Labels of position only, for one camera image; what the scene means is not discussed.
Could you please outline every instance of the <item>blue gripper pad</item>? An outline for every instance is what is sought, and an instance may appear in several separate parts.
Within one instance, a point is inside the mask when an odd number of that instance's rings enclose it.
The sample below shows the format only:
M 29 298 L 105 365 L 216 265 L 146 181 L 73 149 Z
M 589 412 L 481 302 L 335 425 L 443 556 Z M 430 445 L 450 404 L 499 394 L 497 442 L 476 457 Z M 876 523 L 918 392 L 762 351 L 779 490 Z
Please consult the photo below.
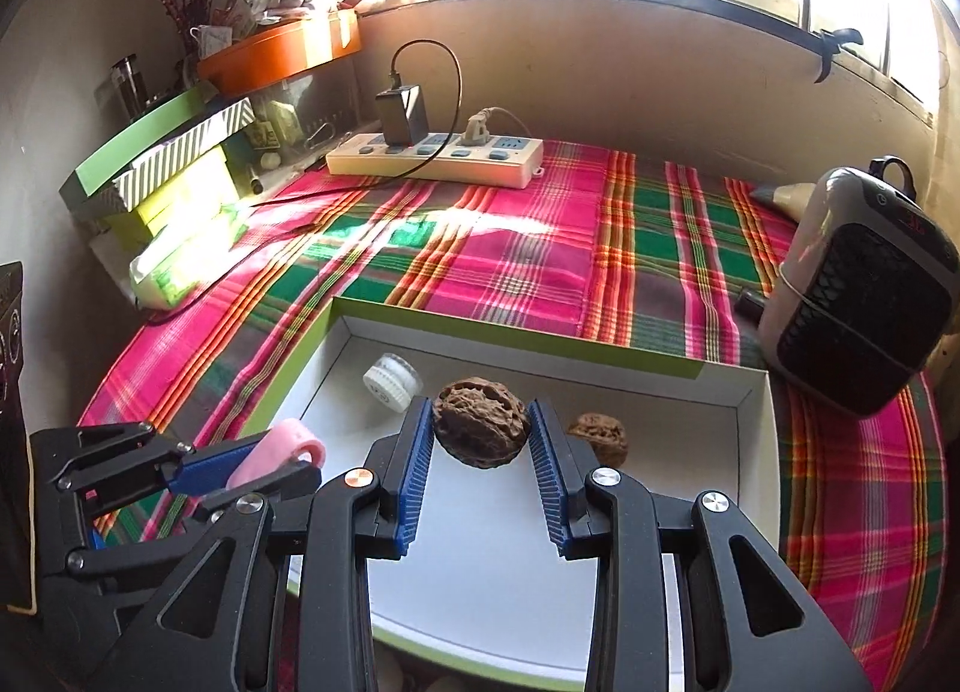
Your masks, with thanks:
M 424 489 L 432 454 L 433 404 L 427 401 L 422 404 L 414 441 L 410 446 L 410 456 L 403 471 L 400 489 L 397 491 L 397 531 L 394 541 L 400 556 L 406 556 L 416 537 L 416 525 L 419 524 L 419 513 L 424 504 Z
M 546 529 L 550 540 L 557 546 L 560 556 L 566 556 L 572 540 L 568 516 L 568 491 L 563 486 L 557 455 L 538 403 L 531 402 L 527 406 L 527 418 L 530 421 L 528 438 L 530 456 L 534 463 L 541 503 L 544 504 Z
M 184 465 L 176 474 L 176 478 L 167 484 L 167 489 L 174 494 L 184 494 L 187 497 L 203 497 L 217 489 L 224 489 L 233 471 L 247 458 L 260 440 L 261 436 L 258 436 L 248 445 L 232 448 L 222 454 Z

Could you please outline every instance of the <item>orange planter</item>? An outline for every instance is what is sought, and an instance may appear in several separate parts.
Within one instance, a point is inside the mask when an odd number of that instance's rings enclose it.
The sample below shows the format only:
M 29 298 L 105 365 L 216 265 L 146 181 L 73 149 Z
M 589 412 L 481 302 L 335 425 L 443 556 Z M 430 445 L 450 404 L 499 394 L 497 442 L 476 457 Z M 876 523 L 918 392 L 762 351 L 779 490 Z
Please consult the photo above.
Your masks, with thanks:
M 359 49 L 356 12 L 341 10 L 326 19 L 295 20 L 263 31 L 204 58 L 197 72 L 221 94 L 234 98 Z

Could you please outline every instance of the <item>green box lid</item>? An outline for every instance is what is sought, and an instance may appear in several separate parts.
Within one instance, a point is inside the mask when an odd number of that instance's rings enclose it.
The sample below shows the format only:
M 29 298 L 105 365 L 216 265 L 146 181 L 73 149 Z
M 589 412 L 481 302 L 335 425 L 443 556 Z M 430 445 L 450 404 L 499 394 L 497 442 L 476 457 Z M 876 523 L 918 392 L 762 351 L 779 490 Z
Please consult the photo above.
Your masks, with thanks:
M 199 88 L 189 89 L 160 105 L 136 123 L 131 123 L 81 163 L 61 186 L 61 197 L 64 201 L 73 201 L 78 195 L 86 198 L 95 193 L 134 158 L 201 112 L 203 96 Z

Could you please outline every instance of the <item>walnut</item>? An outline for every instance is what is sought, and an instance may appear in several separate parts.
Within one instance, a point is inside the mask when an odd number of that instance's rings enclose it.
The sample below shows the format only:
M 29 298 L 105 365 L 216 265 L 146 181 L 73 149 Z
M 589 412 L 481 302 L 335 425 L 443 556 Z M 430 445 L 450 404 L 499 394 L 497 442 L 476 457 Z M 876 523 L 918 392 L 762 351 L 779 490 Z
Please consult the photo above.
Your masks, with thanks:
M 486 470 L 512 462 L 530 432 L 523 403 L 503 384 L 454 381 L 433 403 L 434 433 L 451 457 Z
M 623 424 L 613 417 L 583 414 L 566 433 L 587 441 L 597 456 L 597 462 L 605 467 L 620 468 L 627 460 L 627 436 Z

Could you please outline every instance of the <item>plaid blanket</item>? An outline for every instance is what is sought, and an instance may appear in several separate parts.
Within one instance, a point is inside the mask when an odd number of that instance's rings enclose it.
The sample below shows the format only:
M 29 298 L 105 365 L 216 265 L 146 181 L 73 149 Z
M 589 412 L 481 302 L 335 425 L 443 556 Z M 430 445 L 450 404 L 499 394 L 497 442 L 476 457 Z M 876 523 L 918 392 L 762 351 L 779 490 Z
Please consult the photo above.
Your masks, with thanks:
M 733 311 L 769 291 L 794 226 L 749 186 L 551 142 L 527 190 L 446 182 L 330 194 L 258 212 L 238 256 L 294 227 L 183 315 L 146 328 L 84 424 L 149 419 L 205 445 L 233 438 L 331 294 L 762 366 Z M 286 193 L 344 180 L 308 174 Z M 771 376 L 781 449 L 781 556 L 877 690 L 928 639 L 946 561 L 944 460 L 923 379 L 856 422 Z M 176 532 L 168 494 L 104 517 L 107 543 Z

